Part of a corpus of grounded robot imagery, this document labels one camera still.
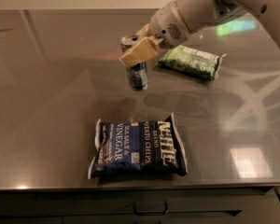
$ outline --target soda can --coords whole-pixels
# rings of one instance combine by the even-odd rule
[[[122,52],[131,48],[137,43],[138,35],[126,35],[120,40]],[[137,63],[136,65],[126,67],[130,87],[135,91],[146,90],[148,87],[147,63]]]

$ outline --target black chip bag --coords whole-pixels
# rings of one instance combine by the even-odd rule
[[[98,121],[97,154],[89,178],[106,175],[178,174],[188,172],[184,145],[174,114],[162,121],[110,123]]]

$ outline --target aluminum can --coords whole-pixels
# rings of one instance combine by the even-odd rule
[[[131,48],[137,43],[138,35],[126,35],[120,40],[122,52]],[[148,87],[147,80],[147,63],[137,63],[131,67],[126,67],[130,87],[135,91],[146,90]]]

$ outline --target can held by gripper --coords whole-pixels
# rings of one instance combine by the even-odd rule
[[[120,40],[122,52],[131,48],[137,43],[138,35],[126,35]],[[147,80],[147,63],[137,63],[131,67],[126,67],[130,87],[135,91],[146,90],[148,87]]]

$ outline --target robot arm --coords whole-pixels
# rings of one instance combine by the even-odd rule
[[[152,58],[153,52],[148,57],[146,50],[154,49],[157,54],[156,47],[175,47],[205,26],[234,20],[246,12],[263,25],[280,48],[280,0],[174,0],[154,14],[146,33],[142,33],[153,37],[148,40],[151,46],[140,46],[140,39],[139,46],[127,53],[130,58],[134,57],[134,62],[143,62]],[[137,59],[137,54],[141,54],[141,59]],[[127,63],[125,54],[121,61]]]

